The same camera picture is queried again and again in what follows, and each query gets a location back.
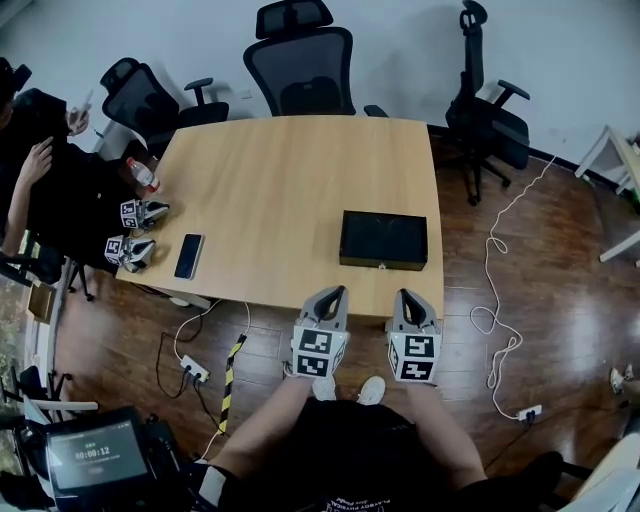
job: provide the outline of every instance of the hazard tape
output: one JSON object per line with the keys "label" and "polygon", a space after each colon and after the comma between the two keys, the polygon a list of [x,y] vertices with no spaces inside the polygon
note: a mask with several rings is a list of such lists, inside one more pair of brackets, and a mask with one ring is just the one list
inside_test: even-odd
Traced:
{"label": "hazard tape", "polygon": [[225,374],[225,383],[224,383],[224,398],[222,399],[222,410],[220,411],[220,426],[218,430],[221,434],[227,433],[227,421],[229,419],[229,410],[231,409],[231,390],[233,388],[233,361],[236,357],[236,354],[244,345],[247,337],[242,334],[236,344],[229,352],[229,357],[227,358],[227,372]]}

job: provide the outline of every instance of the display screen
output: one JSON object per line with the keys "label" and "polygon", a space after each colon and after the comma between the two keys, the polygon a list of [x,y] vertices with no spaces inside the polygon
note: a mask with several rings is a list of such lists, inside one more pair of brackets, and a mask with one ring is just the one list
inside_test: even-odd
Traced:
{"label": "display screen", "polygon": [[49,471],[59,489],[75,489],[147,474],[131,421],[75,434],[52,434]]}
{"label": "display screen", "polygon": [[191,279],[193,277],[201,243],[202,235],[185,235],[180,256],[178,256],[178,265],[176,266],[176,272],[174,274],[176,277],[180,279]]}

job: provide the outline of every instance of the plastic bottle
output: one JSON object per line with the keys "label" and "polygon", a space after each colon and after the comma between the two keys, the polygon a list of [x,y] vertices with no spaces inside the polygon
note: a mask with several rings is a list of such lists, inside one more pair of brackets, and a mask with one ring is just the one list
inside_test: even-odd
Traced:
{"label": "plastic bottle", "polygon": [[149,192],[157,192],[160,188],[160,182],[146,165],[137,162],[132,157],[127,158],[127,166],[131,169],[131,174],[140,185],[145,187]]}

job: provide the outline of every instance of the person's arm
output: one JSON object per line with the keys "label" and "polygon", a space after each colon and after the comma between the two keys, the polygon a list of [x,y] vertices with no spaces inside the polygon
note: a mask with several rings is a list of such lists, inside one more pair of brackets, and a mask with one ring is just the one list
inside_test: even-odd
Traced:
{"label": "person's arm", "polygon": [[236,430],[209,462],[244,478],[258,469],[270,450],[291,432],[304,407],[313,379],[287,377],[275,393]]}
{"label": "person's arm", "polygon": [[4,226],[2,252],[9,257],[18,254],[22,237],[27,229],[31,187],[51,169],[52,141],[53,138],[49,137],[44,142],[33,146],[20,170]]}
{"label": "person's arm", "polygon": [[486,480],[476,446],[447,411],[438,391],[424,384],[407,384],[407,393],[420,441],[447,472],[451,486],[458,490]]}

